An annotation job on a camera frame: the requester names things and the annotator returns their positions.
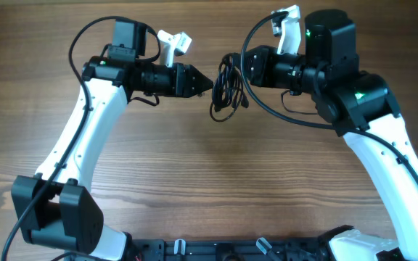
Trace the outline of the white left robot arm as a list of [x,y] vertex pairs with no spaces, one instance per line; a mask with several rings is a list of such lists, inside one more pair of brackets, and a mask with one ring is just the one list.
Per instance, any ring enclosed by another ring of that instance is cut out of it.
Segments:
[[105,224],[91,195],[92,177],[112,127],[131,102],[155,107],[161,97],[190,98],[211,89],[198,69],[173,60],[191,42],[186,33],[115,17],[111,43],[75,72],[80,92],[53,150],[34,175],[12,184],[14,233],[71,260],[143,259],[130,234]]

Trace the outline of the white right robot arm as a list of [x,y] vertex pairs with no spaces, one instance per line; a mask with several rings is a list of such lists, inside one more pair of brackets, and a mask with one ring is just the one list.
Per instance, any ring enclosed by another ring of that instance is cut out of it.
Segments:
[[359,68],[356,26],[346,12],[322,9],[300,27],[296,6],[272,12],[267,21],[278,47],[243,46],[236,66],[248,91],[281,88],[309,94],[321,117],[359,158],[390,216],[395,239],[350,225],[318,239],[318,260],[418,260],[418,158],[401,109],[385,80]]

